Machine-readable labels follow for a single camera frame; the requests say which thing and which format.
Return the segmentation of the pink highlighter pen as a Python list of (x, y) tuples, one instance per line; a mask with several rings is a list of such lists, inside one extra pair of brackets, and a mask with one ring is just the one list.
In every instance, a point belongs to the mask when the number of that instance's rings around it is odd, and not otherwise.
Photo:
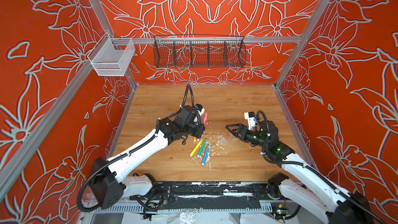
[(207, 125), (207, 115), (208, 113), (206, 112), (203, 119), (203, 125)]

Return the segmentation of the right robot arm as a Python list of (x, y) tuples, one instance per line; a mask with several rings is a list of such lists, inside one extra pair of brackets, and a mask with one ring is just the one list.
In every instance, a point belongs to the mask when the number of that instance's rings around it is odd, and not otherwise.
[(281, 142), (273, 122), (264, 120), (254, 126), (230, 124), (226, 129), (239, 140), (261, 147), (265, 161), (284, 169), (303, 184), (299, 186), (287, 175), (278, 173), (268, 181), (267, 192), (271, 198), (288, 198), (325, 224), (384, 222), (371, 211), (364, 195), (351, 193), (333, 183)]

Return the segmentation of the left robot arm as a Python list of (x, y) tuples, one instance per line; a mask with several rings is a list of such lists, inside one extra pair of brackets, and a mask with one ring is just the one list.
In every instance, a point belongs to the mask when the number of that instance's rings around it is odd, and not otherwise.
[(154, 185), (148, 175), (128, 180), (127, 176), (141, 163), (173, 142), (186, 142), (189, 136), (201, 138), (205, 130), (202, 105), (182, 106), (170, 117), (158, 119), (155, 128), (139, 142), (107, 160), (97, 158), (90, 176), (81, 186), (77, 207), (82, 212), (107, 209), (122, 198), (144, 196)]

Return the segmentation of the yellow highlighter pen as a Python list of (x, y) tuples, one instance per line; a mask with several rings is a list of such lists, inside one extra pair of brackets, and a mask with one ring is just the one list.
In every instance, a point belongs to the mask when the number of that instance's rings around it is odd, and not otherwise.
[(196, 146), (193, 148), (193, 150), (192, 150), (191, 153), (190, 153), (190, 156), (191, 156), (191, 157), (193, 157), (193, 155), (194, 155), (194, 154), (197, 152), (197, 150), (201, 147), (202, 143), (203, 143), (203, 139), (201, 139), (201, 140), (196, 144)]

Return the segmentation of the green highlighter pen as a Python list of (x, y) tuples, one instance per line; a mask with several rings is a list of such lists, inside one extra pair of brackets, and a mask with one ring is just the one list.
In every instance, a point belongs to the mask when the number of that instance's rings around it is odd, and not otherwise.
[(207, 141), (207, 139), (204, 139), (204, 141), (201, 143), (201, 148), (198, 151), (197, 157), (200, 157), (202, 155), (204, 147), (206, 145), (206, 141)]

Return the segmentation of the blue highlighter pen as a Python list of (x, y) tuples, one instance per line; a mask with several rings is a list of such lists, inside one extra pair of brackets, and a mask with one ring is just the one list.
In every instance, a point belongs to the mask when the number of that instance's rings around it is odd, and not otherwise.
[(205, 163), (206, 163), (206, 161), (207, 161), (208, 151), (209, 151), (209, 145), (206, 146), (205, 153), (204, 153), (204, 157), (203, 157), (203, 159), (202, 159), (202, 165), (203, 165), (203, 166), (205, 165)]

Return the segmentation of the white mesh basket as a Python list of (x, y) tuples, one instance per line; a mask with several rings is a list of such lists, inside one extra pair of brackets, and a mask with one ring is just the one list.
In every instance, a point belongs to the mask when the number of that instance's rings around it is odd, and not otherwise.
[(93, 69), (99, 76), (124, 76), (135, 54), (132, 38), (112, 38), (105, 33), (88, 54)]

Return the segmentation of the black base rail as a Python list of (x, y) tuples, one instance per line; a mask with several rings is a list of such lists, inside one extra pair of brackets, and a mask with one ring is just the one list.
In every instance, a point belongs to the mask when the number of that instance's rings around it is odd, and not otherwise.
[(261, 211), (269, 212), (277, 208), (294, 210), (297, 204), (280, 198), (274, 200), (267, 193), (265, 181), (160, 181), (145, 196), (130, 197), (146, 203), (163, 204), (162, 211), (182, 209), (222, 210), (222, 211)]

